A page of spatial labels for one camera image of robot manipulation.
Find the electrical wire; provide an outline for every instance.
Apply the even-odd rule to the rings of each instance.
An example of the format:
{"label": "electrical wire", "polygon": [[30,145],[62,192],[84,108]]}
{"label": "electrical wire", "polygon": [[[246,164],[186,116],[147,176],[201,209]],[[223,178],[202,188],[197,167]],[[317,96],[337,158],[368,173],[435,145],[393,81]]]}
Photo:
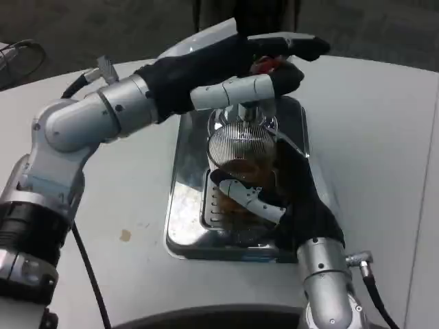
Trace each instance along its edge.
{"label": "electrical wire", "polygon": [[108,313],[105,307],[104,299],[101,294],[101,290],[99,289],[99,285],[97,284],[97,280],[95,277],[95,272],[91,267],[90,259],[88,259],[87,251],[85,249],[84,243],[82,242],[80,233],[78,231],[78,227],[76,223],[73,224],[71,229],[73,236],[75,237],[76,244],[78,245],[78,249],[80,250],[80,254],[82,260],[84,261],[85,268],[87,270],[88,278],[90,279],[91,287],[93,288],[93,292],[95,293],[97,306],[99,307],[99,311],[101,313],[102,322],[104,323],[105,329],[111,329],[110,318],[108,317]]}
{"label": "electrical wire", "polygon": [[[84,84],[86,86],[88,82],[86,81],[84,74],[81,74],[79,78],[77,78],[63,92],[62,98],[70,98],[74,96],[74,94],[76,94],[79,91],[79,89],[81,89],[84,86]],[[71,228],[71,231],[73,233],[73,237],[75,238],[76,245],[78,246],[78,249],[80,251],[82,261],[84,262],[84,266],[87,271],[88,278],[90,280],[91,287],[95,294],[97,307],[99,307],[104,328],[111,329],[110,318],[108,317],[108,312],[105,307],[104,298],[102,297],[101,289],[99,288],[99,285],[97,283],[95,272],[93,271],[93,267],[91,266],[90,258],[88,258],[87,250],[85,249],[84,242],[82,242],[81,235],[78,230],[78,227],[76,226],[76,223],[73,223],[73,227]]]}
{"label": "electrical wire", "polygon": [[[26,72],[25,74],[21,75],[20,77],[14,77],[12,74],[12,70],[10,69],[9,60],[4,54],[5,50],[12,49],[12,48],[17,49],[18,51],[22,48],[28,48],[28,49],[35,50],[35,51],[39,52],[41,55],[40,61],[32,70]],[[38,70],[41,67],[41,65],[43,65],[43,63],[47,57],[46,51],[44,50],[43,46],[41,46],[39,43],[37,43],[31,39],[18,41],[16,43],[11,44],[11,45],[4,46],[3,48],[0,49],[0,53],[3,57],[3,59],[5,60],[6,70],[8,71],[8,75],[10,76],[10,79],[11,79],[10,82],[4,84],[3,86],[0,86],[0,91],[3,91],[5,89],[16,86],[16,84],[18,84],[20,81],[29,77],[32,73],[34,73],[36,70]]]}
{"label": "electrical wire", "polygon": [[390,329],[399,329],[399,327],[396,325],[396,323],[393,321],[393,319],[390,317],[389,313],[385,309],[383,300],[381,299],[381,296],[379,295],[378,292],[377,284],[375,282],[375,277],[374,276],[363,277],[363,282],[366,285],[366,288],[369,292],[373,304],[375,305],[379,314],[381,314],[387,325],[389,325]]}
{"label": "electrical wire", "polygon": [[71,98],[74,94],[80,91],[88,84],[84,74],[81,74],[70,86],[63,92],[61,98]]}

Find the black glove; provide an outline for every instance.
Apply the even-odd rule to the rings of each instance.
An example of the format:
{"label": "black glove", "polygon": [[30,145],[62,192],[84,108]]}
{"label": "black glove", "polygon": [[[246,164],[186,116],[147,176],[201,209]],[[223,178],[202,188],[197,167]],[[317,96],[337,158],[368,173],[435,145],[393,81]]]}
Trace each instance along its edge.
{"label": "black glove", "polygon": [[336,218],[320,200],[307,158],[288,143],[277,143],[277,161],[282,189],[289,206],[276,227],[275,241],[279,248],[297,249],[312,238],[330,238],[344,246],[344,235]]}
{"label": "black glove", "polygon": [[[261,56],[297,55],[315,60],[328,51],[329,45],[319,38],[297,40],[291,47],[281,37],[248,40],[236,34],[183,56],[161,58],[134,73],[145,80],[150,90],[147,97],[154,99],[159,121],[164,121],[172,114],[193,110],[190,92],[194,88],[217,84],[233,76],[247,76],[252,63]],[[282,82],[274,83],[276,95],[296,90],[303,79],[302,72],[294,65],[287,69],[288,79],[285,70],[273,72]]]}

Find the table surface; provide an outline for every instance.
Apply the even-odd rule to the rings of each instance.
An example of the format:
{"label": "table surface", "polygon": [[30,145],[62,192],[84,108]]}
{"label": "table surface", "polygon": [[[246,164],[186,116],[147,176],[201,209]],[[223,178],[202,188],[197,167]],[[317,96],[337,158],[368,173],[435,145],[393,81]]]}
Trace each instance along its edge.
{"label": "table surface", "polygon": [[[406,328],[417,328],[412,321],[419,321],[423,302],[416,296],[428,290],[425,282],[424,286],[420,283],[422,287],[414,282],[410,303],[409,291],[412,273],[417,279],[416,270],[420,267],[422,273],[429,266],[416,259],[412,271],[415,252],[419,254],[418,228],[426,222],[420,218],[428,215],[421,212],[421,205],[427,161],[433,154],[429,150],[438,75],[330,56],[313,63],[294,62],[305,73],[305,80],[292,96],[307,111],[311,146],[337,193],[347,252],[373,252],[377,284],[390,314],[402,327],[411,306]],[[116,67],[124,77],[142,63]],[[0,186],[14,163],[30,150],[32,117],[77,76],[71,73],[0,93]],[[95,85],[89,86],[78,97],[94,89]],[[112,324],[190,306],[302,306],[305,301],[295,265],[178,260],[166,252],[163,228],[178,122],[173,117],[102,145],[85,168],[86,190],[76,222]],[[436,139],[439,162],[439,132]],[[430,189],[437,195],[439,165],[435,167],[436,174],[430,171],[429,175],[435,176]],[[102,328],[71,234],[58,271],[60,281],[51,310],[60,318],[59,327]],[[354,281],[369,318],[383,324],[356,270]],[[414,300],[417,308],[412,307]]]}

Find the gray floor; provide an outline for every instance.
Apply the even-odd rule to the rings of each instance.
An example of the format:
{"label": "gray floor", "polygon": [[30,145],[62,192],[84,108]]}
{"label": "gray floor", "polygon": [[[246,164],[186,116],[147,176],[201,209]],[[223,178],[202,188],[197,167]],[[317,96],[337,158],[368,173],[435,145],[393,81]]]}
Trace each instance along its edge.
{"label": "gray floor", "polygon": [[[332,54],[439,71],[438,0],[303,0],[299,31]],[[193,33],[190,0],[0,0],[0,41],[33,38],[48,59],[30,80],[151,58]]]}

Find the metal tray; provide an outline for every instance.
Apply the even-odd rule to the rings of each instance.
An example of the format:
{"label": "metal tray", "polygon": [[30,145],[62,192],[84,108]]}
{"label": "metal tray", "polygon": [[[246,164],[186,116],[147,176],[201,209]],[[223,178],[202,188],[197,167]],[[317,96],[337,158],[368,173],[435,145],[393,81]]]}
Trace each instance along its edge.
{"label": "metal tray", "polygon": [[[305,111],[290,97],[279,99],[276,107],[279,130],[307,154]],[[259,228],[230,231],[205,220],[210,114],[211,111],[205,110],[181,116],[165,224],[169,253],[183,259],[296,263],[293,253],[279,250],[269,241],[256,245],[247,243],[249,237],[260,234]]]}

